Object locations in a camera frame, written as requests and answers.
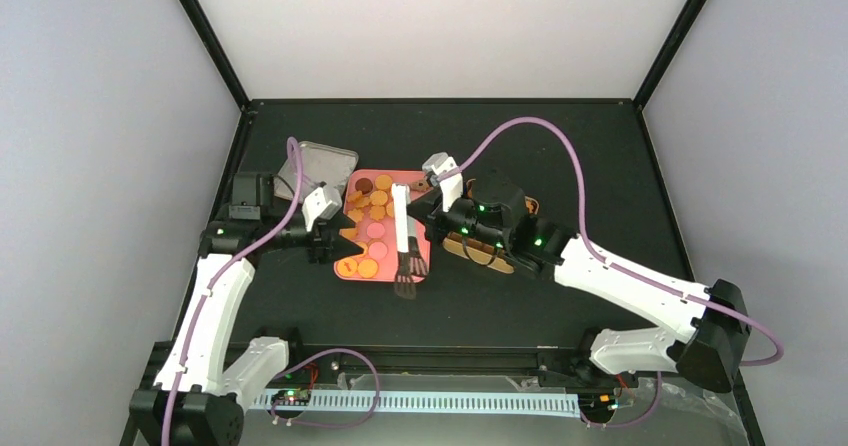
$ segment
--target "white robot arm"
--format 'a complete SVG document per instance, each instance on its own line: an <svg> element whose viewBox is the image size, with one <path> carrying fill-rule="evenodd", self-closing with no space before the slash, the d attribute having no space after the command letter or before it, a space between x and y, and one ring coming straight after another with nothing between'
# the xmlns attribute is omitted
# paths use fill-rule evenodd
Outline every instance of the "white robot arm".
<svg viewBox="0 0 848 446"><path fill-rule="evenodd" d="M236 444L244 413L290 361L290 344L279 337L259 337L229 368L224 356L244 293L263 253L302 247L310 262L326 263L359 254L362 249L339 236L354 223L342 214L341 196L321 185L304 198L284 229L268 236L285 213L273 196L273 175L238 174L233 198L218 219L207 225L185 321L153 388L140 388L130 401L130 415L145 438L158 444L165 416L172 414L169 435L177 444ZM213 277L233 255L257 239L267 242L231 264L213 285ZM174 401L166 413L168 400Z"/></svg>
<svg viewBox="0 0 848 446"><path fill-rule="evenodd" d="M720 280L709 288L666 276L590 243L606 258L601 262L580 234L529 214L524 192L503 175L477 178L472 199L464 196L462 175L446 153L434 154L422 169L434 189L408 210L425 225L427 239L439 243L448 233L461 232L494 247L516 271L601 297L656 325L594 333L586 354L600 371L669 371L711 391L732 387L750 328L610 265L680 290L685 298L720 302L744 314L735 285Z"/></svg>

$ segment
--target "pink plastic plate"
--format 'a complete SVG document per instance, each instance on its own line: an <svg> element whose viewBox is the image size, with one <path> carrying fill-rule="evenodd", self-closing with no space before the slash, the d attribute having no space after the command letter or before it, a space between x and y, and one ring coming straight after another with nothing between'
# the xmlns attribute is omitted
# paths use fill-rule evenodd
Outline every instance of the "pink plastic plate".
<svg viewBox="0 0 848 446"><path fill-rule="evenodd" d="M394 282L395 273L397 272L397 243L395 238L395 220L389 215L388 209L392 206L391 186L388 189L380 189L377 187L377 177L388 175L393 183L410 184L424 178L424 173L421 171L381 171L376 169L361 169L354 171L347 183L347 192L345 193L344 212L348 216L357 218L362 217L356 224L356 231L343 232L348 238L366 245L367 251L362 256L354 256L345 258L341 261L336 261L333 270L336 276L349 281L376 281L376 282ZM367 178L374 185L372 191L364 194L368 197L367 205L357 206L357 201L351 202L350 199L354 195L356 182L362 178ZM372 218L372 208L375 207L371 203L370 198L375 191L383 191L388 195L388 200L385 204L379 205L377 211L374 212L380 216L380 207L385 210L385 215L382 219L375 220ZM412 199L416 199L424 193L410 191ZM358 200L362 205L366 201ZM416 223L418 231L418 247L421 249L421 256L427 267L430 267L430 242L424 239L424 226ZM414 281L420 282L422 278L414 278Z"/></svg>

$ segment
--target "metal tray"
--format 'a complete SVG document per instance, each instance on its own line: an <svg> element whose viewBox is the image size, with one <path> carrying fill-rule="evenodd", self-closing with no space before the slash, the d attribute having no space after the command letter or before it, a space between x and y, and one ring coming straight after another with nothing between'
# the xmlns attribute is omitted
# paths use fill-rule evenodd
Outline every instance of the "metal tray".
<svg viewBox="0 0 848 446"><path fill-rule="evenodd" d="M303 202L303 198L322 181L336 188L339 194L344 196L347 180L359 161L359 155L355 151L301 141L300 154L305 176L299 202ZM292 199L295 179L294 163L287 159L274 179L274 195Z"/></svg>

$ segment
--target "purple cable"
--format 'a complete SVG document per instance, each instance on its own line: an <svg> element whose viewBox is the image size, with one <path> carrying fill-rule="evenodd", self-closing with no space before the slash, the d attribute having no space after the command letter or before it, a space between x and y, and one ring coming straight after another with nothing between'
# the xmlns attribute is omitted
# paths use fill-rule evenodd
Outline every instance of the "purple cable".
<svg viewBox="0 0 848 446"><path fill-rule="evenodd" d="M369 361L368 358L366 358L362 353L356 352L352 349L332 348L332 349L328 349L326 351L321 351L320 353L317 353L317 354L313 354L312 356L301 361L300 364L297 364L296 366L292 366L291 368L289 368L289 369L281 372L280 374L274 376L274 379L282 378L283 376L285 376L287 374L291 374L291 373L303 368L304 366L315 361L318 358L322 358L324 356L327 356L327 355L330 355L330 354L335 354L335 353L349 354L351 356L355 356L355 357L359 358L363 363L365 363L366 366L368 366L368 369L371 370L371 373L374 374L374 399L371 401L371 407L368 408L368 411L365 412L364 416L362 416L361 418L357 419L356 421L353 421L353 422L350 422L350 423L345 423L345 424L314 423L312 421L304 421L302 419L292 418L292 419L288 420L288 423L290 425L291 424L301 424L303 426L314 426L316 428L324 428L324 429L347 429L347 428L353 428L353 427L359 426L360 424L364 423L365 421L368 421L368 419L371 416L374 415L374 411L377 409L377 404L380 402L380 377L377 375L377 368L374 366L374 363ZM275 421L278 418L278 416L277 416L277 405L280 404L281 402L282 402L282 400L278 399L278 400L274 401L273 404L271 404L271 416L274 417Z"/></svg>
<svg viewBox="0 0 848 446"><path fill-rule="evenodd" d="M660 374L658 372L657 373L657 393L654 395L654 400L651 401L651 405L648 407L648 409L646 409L644 413L640 414L638 418L631 419L630 421L627 421L625 423L618 423L618 424L593 423L593 422L589 421L589 418L587 418L585 414L583 414L583 411L580 411L580 419L582 419L583 422L586 423L587 426L595 426L595 427L598 427L598 428L601 428L601 429L616 429L616 428L626 428L626 427L629 427L629 426L636 426L637 424L639 424L639 423L645 421L646 419L650 418L651 415L654 414L654 411L657 410L657 407L659 407L659 405L660 405L660 392L661 391L662 391L662 374Z"/></svg>
<svg viewBox="0 0 848 446"><path fill-rule="evenodd" d="M503 123L502 125L495 128L495 130L492 131L488 136L486 136L486 139L484 139L483 142L480 143L480 146L478 146L477 149L474 150L474 153L472 153L471 156L466 159L464 163L462 163L462 165L452 171L448 171L447 173L440 175L439 179L445 179L454 174L465 171L480 156L480 154L483 153L483 151L487 147L489 147L489 144L491 144L491 142L496 137L498 137L498 135L513 126L522 123L536 124L546 128L548 131L554 133L557 138L559 138L559 140L562 142L562 145L565 146L565 149L568 151L568 156L571 158L571 164L574 165L574 174L577 176L577 223L580 229L580 236L583 240L583 244L586 246L586 249L589 250L592 256L601 263L605 263L606 257L604 257L595 250L595 247L592 245L591 241L589 241L589 233L586 230L586 184L583 178L583 168L580 167L580 161L577 159L577 151L574 149L574 146L571 144L571 141L568 140L568 137L565 136L565 133L560 131L560 129L554 126L554 124L550 121L546 121L541 118L525 116L521 118L511 119ZM630 269L625 268L624 266L612 263L610 267L615 269L616 271L626 274L627 276L630 276L631 278L638 279L639 281L649 284L655 288L661 289L666 293L677 296L678 298L684 299L686 301L692 301L693 303L697 303L702 306L706 306L707 308L710 308L714 311L726 314L731 318L734 318L742 323L751 326L752 328L765 335L769 340L771 340L775 347L775 353L773 355L763 359L742 361L742 366L765 366L767 364L775 363L783 357L783 343L779 339L777 339L777 336L770 329L763 326L756 320L738 311L730 309L721 304L714 303L712 301L693 296L684 297L682 291L672 288L670 286L666 286L662 283L654 281L653 279L647 278L635 271L631 271Z"/></svg>
<svg viewBox="0 0 848 446"><path fill-rule="evenodd" d="M297 182L294 188L294 198L292 199L291 205L289 206L288 211L286 211L286 215L283 216L283 219L274 226L274 228L268 231L265 236L262 236L255 243L250 246L244 248L240 252L236 253L235 256L230 258L229 261L224 264L221 269L212 276L212 279L209 280L209 285L206 286L206 289L212 290L215 287L215 283L221 279L221 276L230 268L230 266L236 264L237 262L244 259L248 254L256 251L263 244L270 241L274 236L277 235L283 228L286 227L286 224L291 220L292 216L294 216L295 211L297 210L298 202L297 199L300 197L300 188L303 184L303 159L300 156L300 146L297 143L297 140L294 138L288 138L286 141L286 149L289 157L294 156L295 168L297 172ZM200 300L197 302L197 307L194 309L194 314L191 316L191 320L188 323L188 328L186 329L186 337L183 342L183 348L180 351L180 366L185 367L186 360L188 359L188 350L191 347L191 338L194 335L194 329L197 327L197 320L200 318L200 312L203 310L203 306L206 304L206 298L208 296L201 296ZM174 403L177 400L177 390L180 386L180 380L183 377L182 372L178 372L174 375L174 384L171 386L171 391L168 393L168 402L165 404L165 414L162 418L162 446L170 446L171 444L171 419L174 415Z"/></svg>

